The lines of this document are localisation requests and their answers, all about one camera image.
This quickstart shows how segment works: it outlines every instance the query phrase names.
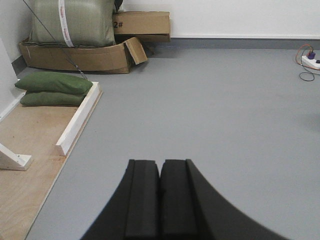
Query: white bracket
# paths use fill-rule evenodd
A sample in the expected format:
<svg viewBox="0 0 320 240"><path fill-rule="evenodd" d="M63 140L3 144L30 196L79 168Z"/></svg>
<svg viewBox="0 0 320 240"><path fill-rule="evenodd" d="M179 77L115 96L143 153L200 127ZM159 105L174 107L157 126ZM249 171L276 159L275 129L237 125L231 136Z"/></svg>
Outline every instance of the white bracket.
<svg viewBox="0 0 320 240"><path fill-rule="evenodd" d="M32 161L32 156L15 154L0 143L0 169L26 171Z"/></svg>

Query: black foam pad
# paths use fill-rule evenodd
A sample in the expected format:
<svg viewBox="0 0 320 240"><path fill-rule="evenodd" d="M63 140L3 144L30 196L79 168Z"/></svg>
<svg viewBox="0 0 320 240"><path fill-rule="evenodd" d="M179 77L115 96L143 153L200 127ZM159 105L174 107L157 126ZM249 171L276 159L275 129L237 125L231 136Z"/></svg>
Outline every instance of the black foam pad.
<svg viewBox="0 0 320 240"><path fill-rule="evenodd" d="M158 239L159 181L155 161L135 161L125 230L126 240Z"/></svg>
<svg viewBox="0 0 320 240"><path fill-rule="evenodd" d="M129 160L120 184L81 240L123 240L135 161Z"/></svg>
<svg viewBox="0 0 320 240"><path fill-rule="evenodd" d="M223 198L194 163L186 160L195 218L201 240L286 240Z"/></svg>
<svg viewBox="0 0 320 240"><path fill-rule="evenodd" d="M185 160L167 159L161 178L161 235L163 240L198 240Z"/></svg>

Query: gray floor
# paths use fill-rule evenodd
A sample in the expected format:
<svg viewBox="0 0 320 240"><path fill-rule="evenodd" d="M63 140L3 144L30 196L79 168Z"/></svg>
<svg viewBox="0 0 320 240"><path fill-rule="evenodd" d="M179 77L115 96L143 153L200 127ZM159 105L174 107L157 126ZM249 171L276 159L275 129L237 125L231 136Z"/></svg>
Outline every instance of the gray floor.
<svg viewBox="0 0 320 240"><path fill-rule="evenodd" d="M187 158L259 223L319 239L320 78L299 79L295 50L156 52L130 74L88 76L104 94L27 240L78 240L129 159Z"/></svg>

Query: white strap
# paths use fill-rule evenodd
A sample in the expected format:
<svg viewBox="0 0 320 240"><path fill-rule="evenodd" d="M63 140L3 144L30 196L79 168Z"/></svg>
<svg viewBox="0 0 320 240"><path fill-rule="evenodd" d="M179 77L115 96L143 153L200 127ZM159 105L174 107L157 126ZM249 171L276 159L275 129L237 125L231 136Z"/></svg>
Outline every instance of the white strap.
<svg viewBox="0 0 320 240"><path fill-rule="evenodd" d="M59 4L59 17L60 17L60 24L61 24L63 39L65 41L65 44L69 48L73 48L74 44L71 41L71 38L70 38L70 35L69 35L69 31L68 31L65 0L59 0L58 4Z"/></svg>

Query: green sack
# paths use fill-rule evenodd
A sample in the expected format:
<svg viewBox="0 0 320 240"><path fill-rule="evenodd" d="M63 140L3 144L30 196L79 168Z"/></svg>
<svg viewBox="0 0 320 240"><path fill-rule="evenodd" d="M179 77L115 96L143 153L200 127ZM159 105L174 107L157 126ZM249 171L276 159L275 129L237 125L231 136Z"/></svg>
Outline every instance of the green sack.
<svg viewBox="0 0 320 240"><path fill-rule="evenodd" d="M66 0L63 8L59 6L58 0L34 0L32 7L36 16L58 43L67 46L67 40L73 44L69 47L77 48L83 45L105 47L115 44L112 20L114 4L114 0ZM66 26L63 28L61 19L66 21ZM52 36L39 20L32 16L29 41L38 44L56 44Z"/></svg>
<svg viewBox="0 0 320 240"><path fill-rule="evenodd" d="M86 95L93 83L81 77L60 72L38 71L31 73L14 84L27 91L50 91L66 94Z"/></svg>
<svg viewBox="0 0 320 240"><path fill-rule="evenodd" d="M67 94L63 92L30 92L21 98L20 103L26 106L72 105L80 106L85 96L82 94Z"/></svg>

